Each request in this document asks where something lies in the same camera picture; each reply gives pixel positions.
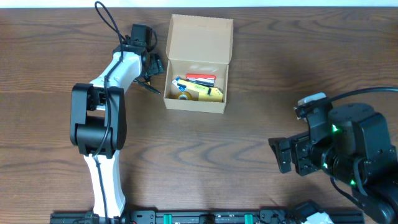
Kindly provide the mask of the blue white staples box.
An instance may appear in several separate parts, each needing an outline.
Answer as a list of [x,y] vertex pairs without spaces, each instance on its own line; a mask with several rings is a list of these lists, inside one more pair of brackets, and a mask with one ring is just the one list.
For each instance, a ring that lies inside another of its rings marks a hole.
[[180,91],[185,91],[187,89],[187,87],[183,84],[183,83],[179,83],[179,81],[181,80],[180,77],[174,79],[172,81],[172,84],[177,87]]

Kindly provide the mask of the yellow highlighter marker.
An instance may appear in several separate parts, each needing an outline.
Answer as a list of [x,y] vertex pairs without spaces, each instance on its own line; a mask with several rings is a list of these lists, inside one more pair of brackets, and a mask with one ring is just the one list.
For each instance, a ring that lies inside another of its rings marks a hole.
[[188,82],[186,80],[180,80],[179,83],[183,83],[186,86],[186,90],[191,90],[191,91],[195,91],[197,93],[209,93],[210,92],[210,88],[208,86],[204,86],[204,85],[199,85],[193,82]]

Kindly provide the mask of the yellow adhesive tape roll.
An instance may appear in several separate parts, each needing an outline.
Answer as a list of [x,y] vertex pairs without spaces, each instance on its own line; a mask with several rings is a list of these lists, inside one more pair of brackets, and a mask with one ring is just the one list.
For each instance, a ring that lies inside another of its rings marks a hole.
[[176,100],[192,100],[192,95],[187,91],[181,91],[175,95]]

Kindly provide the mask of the brown cardboard box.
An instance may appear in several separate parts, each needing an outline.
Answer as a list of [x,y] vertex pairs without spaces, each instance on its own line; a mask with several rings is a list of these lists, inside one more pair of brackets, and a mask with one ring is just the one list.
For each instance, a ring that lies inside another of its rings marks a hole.
[[[233,20],[173,14],[167,37],[168,58],[164,103],[167,109],[224,113],[229,63],[233,53]],[[181,91],[172,84],[188,73],[214,75],[214,87],[223,91],[223,102],[199,101],[199,93],[185,90],[192,100],[176,100]]]

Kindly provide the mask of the red black stapler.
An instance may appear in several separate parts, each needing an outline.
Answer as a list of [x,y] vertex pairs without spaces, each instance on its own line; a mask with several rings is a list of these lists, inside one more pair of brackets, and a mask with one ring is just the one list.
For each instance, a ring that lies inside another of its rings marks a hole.
[[204,74],[194,74],[194,73],[186,74],[185,78],[187,81],[209,87],[214,87],[216,80],[216,77],[214,75],[204,75]]

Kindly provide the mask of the yellow sticky notepad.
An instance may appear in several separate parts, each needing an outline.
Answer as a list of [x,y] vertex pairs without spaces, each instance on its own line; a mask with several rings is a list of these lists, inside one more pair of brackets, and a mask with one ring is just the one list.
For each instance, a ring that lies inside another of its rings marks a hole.
[[199,93],[198,100],[222,103],[223,91],[219,88],[211,87],[209,93]]

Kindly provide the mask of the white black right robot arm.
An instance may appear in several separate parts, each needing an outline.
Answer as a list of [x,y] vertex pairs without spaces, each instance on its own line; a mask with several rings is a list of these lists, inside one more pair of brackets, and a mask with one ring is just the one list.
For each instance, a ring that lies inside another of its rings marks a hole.
[[318,170],[350,186],[341,191],[378,223],[397,223],[397,149],[392,145],[385,117],[365,103],[313,107],[297,111],[305,116],[308,131],[288,138],[270,138],[269,145],[281,173],[298,175]]

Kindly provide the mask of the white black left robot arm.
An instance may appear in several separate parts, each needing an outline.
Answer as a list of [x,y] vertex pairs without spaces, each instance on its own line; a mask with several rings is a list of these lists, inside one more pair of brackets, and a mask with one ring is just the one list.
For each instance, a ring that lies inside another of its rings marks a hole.
[[163,73],[153,47],[122,44],[105,70],[72,89],[70,140],[83,155],[95,197],[91,223],[122,220],[126,197],[121,187],[119,156],[127,136],[125,93],[139,78]]

